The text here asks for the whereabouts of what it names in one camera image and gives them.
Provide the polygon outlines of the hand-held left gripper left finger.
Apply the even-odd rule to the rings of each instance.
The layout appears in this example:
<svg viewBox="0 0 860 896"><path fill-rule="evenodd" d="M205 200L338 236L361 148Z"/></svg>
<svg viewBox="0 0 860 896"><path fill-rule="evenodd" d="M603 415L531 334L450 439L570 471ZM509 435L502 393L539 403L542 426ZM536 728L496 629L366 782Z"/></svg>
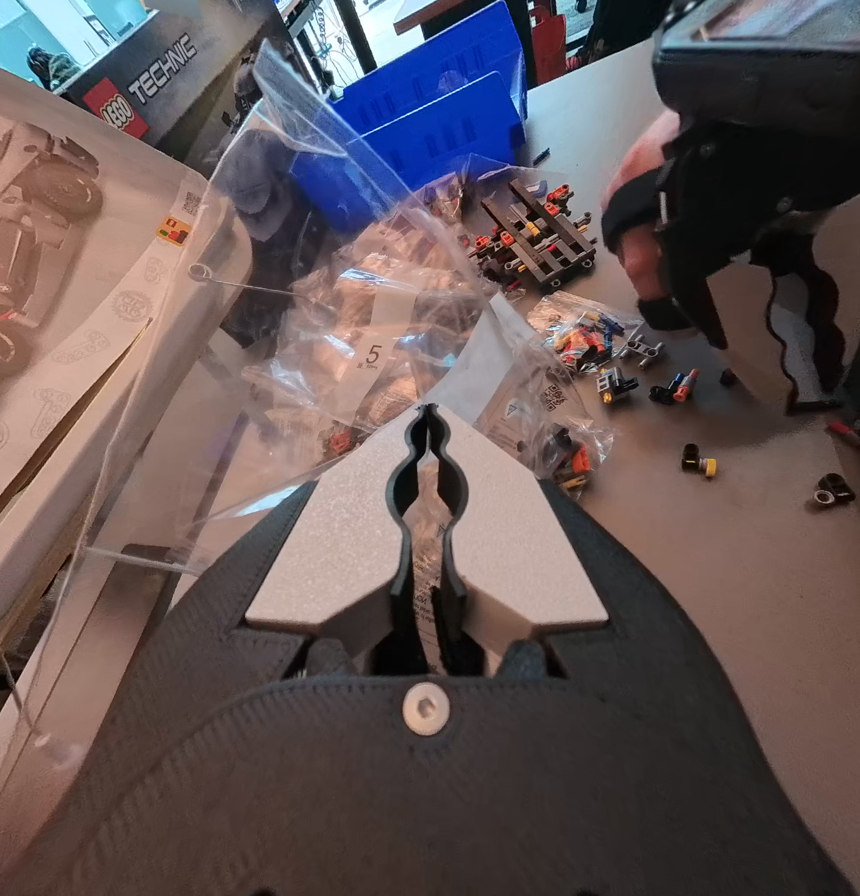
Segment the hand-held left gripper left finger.
<svg viewBox="0 0 860 896"><path fill-rule="evenodd" d="M404 520L419 496L426 412L406 410L312 484L245 612L249 626L335 639L379 674L428 671Z"/></svg>

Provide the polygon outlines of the light grey beam with pins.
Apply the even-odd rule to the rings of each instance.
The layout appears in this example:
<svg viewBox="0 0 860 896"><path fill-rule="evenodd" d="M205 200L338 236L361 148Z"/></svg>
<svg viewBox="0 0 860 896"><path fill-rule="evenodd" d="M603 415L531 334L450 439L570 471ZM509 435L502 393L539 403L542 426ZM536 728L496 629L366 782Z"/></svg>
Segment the light grey beam with pins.
<svg viewBox="0 0 860 896"><path fill-rule="evenodd" d="M665 348L664 342L649 343L636 335L623 343L615 357L620 361L633 361L639 371L644 371L658 363Z"/></svg>

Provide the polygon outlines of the dark lego set box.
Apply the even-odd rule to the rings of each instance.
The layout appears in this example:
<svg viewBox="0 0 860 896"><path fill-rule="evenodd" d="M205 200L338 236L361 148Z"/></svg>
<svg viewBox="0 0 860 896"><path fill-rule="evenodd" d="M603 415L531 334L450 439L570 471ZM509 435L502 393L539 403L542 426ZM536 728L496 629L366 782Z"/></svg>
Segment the dark lego set box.
<svg viewBox="0 0 860 896"><path fill-rule="evenodd" d="M208 1L199 11L149 12L56 94L211 175L260 97L254 64L262 44L307 73L276 2Z"/></svg>

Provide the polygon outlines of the small clear bag of pins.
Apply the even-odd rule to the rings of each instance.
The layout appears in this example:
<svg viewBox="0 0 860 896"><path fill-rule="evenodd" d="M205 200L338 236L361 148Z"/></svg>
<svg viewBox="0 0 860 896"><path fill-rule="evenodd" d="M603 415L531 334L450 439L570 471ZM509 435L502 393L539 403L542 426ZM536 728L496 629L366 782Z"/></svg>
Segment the small clear bag of pins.
<svg viewBox="0 0 860 896"><path fill-rule="evenodd" d="M638 315L564 290L539 299L525 319L573 376L610 363L644 327Z"/></svg>

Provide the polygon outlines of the wooden table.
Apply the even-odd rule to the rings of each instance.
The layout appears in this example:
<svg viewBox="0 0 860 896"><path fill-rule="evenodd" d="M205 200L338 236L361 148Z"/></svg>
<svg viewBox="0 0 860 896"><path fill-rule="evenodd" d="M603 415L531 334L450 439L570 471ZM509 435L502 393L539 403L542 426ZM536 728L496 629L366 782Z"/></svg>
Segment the wooden table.
<svg viewBox="0 0 860 896"><path fill-rule="evenodd" d="M404 1L393 20L393 29L398 36L402 36L464 3L465 1Z"/></svg>

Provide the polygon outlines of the blue plastic bin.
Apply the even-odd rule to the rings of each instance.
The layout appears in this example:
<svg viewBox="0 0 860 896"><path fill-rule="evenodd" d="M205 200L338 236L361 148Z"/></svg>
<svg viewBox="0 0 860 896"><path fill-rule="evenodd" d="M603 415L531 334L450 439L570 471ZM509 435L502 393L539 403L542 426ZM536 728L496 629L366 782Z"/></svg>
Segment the blue plastic bin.
<svg viewBox="0 0 860 896"><path fill-rule="evenodd" d="M368 114L390 110L389 94L355 96L330 104L354 133L339 151L301 151L293 182L339 234L354 234L416 191L451 174L469 155L509 164L525 142L526 87L521 75L506 84L492 71L421 103L385 124Z"/></svg>
<svg viewBox="0 0 860 896"><path fill-rule="evenodd" d="M521 120L527 118L523 48L505 2L494 2L347 86L332 103L365 134L497 73Z"/></svg>

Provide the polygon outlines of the person's right hand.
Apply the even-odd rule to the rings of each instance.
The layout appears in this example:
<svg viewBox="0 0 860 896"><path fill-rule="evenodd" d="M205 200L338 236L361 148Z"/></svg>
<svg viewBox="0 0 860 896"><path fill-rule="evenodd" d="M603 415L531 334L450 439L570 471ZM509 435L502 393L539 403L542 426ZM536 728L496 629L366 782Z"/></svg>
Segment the person's right hand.
<svg viewBox="0 0 860 896"><path fill-rule="evenodd" d="M663 148L677 136L680 124L679 115L667 108L637 138L605 188L601 202L603 213L609 209L620 188L664 163ZM615 245L615 254L639 301L653 301L666 296L661 274L662 249L654 222L642 222L625 231Z"/></svg>

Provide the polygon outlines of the dark grey lego chassis frame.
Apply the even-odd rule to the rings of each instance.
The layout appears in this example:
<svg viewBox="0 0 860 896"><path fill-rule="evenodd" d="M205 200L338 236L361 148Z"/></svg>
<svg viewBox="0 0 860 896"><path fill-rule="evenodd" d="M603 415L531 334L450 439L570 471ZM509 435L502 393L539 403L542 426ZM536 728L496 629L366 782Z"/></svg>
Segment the dark grey lego chassis frame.
<svg viewBox="0 0 860 896"><path fill-rule="evenodd" d="M591 275L597 261L592 216L574 214L574 197L568 182L510 177L480 200L485 229L469 238L468 259L506 292L523 287L546 296Z"/></svg>

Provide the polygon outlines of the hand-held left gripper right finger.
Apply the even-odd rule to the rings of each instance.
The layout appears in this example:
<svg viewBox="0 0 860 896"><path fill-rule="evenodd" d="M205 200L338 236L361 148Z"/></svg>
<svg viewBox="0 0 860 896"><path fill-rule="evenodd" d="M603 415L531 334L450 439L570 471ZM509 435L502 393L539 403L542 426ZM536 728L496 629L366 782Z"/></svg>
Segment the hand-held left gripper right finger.
<svg viewBox="0 0 860 896"><path fill-rule="evenodd" d="M453 676L480 676L511 644L605 626L608 612L549 500L546 483L434 406L442 535L434 617Z"/></svg>

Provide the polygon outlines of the black metal post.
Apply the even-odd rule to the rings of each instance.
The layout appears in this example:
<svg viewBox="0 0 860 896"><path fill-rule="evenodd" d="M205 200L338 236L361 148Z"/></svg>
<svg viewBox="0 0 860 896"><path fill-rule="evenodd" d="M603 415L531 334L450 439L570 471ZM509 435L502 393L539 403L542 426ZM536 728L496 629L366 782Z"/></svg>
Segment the black metal post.
<svg viewBox="0 0 860 896"><path fill-rule="evenodd" d="M333 1L333 4L339 13L346 35L356 53L358 64L361 66L363 74L374 71L378 65L371 44L362 27L356 2Z"/></svg>

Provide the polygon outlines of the clear bag of mixed pieces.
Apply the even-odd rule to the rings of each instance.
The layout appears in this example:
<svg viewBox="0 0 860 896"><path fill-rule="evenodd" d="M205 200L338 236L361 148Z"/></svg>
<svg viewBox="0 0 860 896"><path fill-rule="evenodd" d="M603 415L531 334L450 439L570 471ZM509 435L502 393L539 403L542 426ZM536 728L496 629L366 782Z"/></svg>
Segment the clear bag of mixed pieces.
<svg viewBox="0 0 860 896"><path fill-rule="evenodd" d="M591 487L613 445L588 413L568 369L500 296L491 300L510 363L473 427L573 501Z"/></svg>

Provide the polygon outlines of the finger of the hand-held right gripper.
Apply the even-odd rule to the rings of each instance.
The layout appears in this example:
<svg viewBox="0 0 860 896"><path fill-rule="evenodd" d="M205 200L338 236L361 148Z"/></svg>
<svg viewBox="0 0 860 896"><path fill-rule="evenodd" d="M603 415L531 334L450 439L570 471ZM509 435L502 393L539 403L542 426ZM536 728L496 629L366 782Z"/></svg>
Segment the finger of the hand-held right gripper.
<svg viewBox="0 0 860 896"><path fill-rule="evenodd" d="M726 347L721 356L749 394L777 413L787 413L794 381L783 369L786 346L775 335L771 310L776 285L768 268L732 261L708 278Z"/></svg>
<svg viewBox="0 0 860 896"><path fill-rule="evenodd" d="M764 321L779 346L784 415L836 409L845 372L846 337L838 326L840 290L817 262L816 235L824 216L782 216L760 231L750 253L771 276Z"/></svg>

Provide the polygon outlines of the red bag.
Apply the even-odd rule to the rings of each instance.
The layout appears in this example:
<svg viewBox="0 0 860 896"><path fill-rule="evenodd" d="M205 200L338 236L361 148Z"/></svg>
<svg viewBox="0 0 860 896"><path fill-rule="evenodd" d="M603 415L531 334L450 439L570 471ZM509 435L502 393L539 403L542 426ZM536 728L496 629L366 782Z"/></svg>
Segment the red bag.
<svg viewBox="0 0 860 896"><path fill-rule="evenodd" d="M563 14L553 13L548 2L533 5L529 15L536 82L547 84L568 73L567 19Z"/></svg>

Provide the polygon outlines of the large clear plastic bag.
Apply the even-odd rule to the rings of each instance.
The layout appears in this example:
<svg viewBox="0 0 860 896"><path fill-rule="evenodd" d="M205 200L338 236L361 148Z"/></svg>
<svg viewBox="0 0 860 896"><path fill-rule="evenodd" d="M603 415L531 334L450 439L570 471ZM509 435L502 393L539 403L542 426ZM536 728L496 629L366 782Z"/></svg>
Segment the large clear plastic bag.
<svg viewBox="0 0 860 896"><path fill-rule="evenodd" d="M290 175L299 152L333 155L336 139L354 133L266 44L254 79L260 97L221 155L196 225L201 207L226 198L252 243L249 278L229 280L291 290L368 226L337 233ZM243 379L276 348L289 305L240 291L79 541L70 582L91 609L68 709L82 756L147 626L264 514L337 463L314 464L278 439Z"/></svg>

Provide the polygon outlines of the white lego instruction booklet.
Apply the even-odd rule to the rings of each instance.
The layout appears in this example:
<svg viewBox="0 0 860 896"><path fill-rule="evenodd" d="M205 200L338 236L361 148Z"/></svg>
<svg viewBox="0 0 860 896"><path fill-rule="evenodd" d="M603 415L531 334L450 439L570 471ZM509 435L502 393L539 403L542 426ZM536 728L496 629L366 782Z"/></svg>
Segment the white lego instruction booklet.
<svg viewBox="0 0 860 896"><path fill-rule="evenodd" d="M207 185L0 69L0 505L156 317Z"/></svg>

